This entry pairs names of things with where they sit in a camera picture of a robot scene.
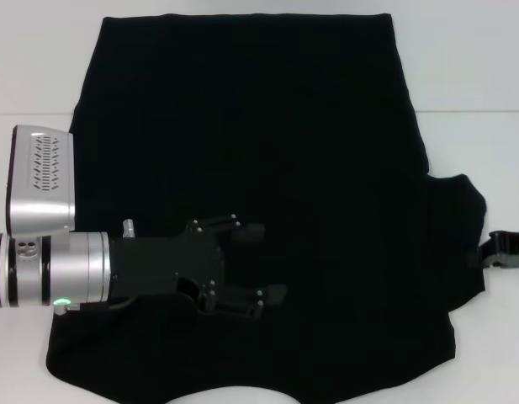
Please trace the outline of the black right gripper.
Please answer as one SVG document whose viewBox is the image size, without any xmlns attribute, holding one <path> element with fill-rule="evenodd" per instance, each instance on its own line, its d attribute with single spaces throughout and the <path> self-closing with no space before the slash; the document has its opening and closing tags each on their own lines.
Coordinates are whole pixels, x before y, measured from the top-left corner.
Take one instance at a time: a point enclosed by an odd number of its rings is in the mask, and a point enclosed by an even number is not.
<svg viewBox="0 0 519 404">
<path fill-rule="evenodd" d="M 519 232 L 493 231 L 491 247 L 479 246 L 467 256 L 471 270 L 485 268 L 519 268 Z"/>
</svg>

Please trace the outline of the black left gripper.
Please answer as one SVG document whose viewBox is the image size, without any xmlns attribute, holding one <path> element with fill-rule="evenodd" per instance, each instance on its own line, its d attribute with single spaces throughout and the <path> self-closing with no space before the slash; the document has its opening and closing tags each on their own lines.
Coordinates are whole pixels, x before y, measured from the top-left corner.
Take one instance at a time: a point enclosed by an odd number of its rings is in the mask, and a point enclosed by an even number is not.
<svg viewBox="0 0 519 404">
<path fill-rule="evenodd" d="M 121 237 L 109 242 L 109 298 L 186 295 L 205 315 L 257 320 L 280 306 L 285 284 L 264 288 L 223 285 L 225 260 L 219 239 L 261 243 L 266 227 L 244 223 L 237 215 L 192 219 L 174 237 Z"/>
</svg>

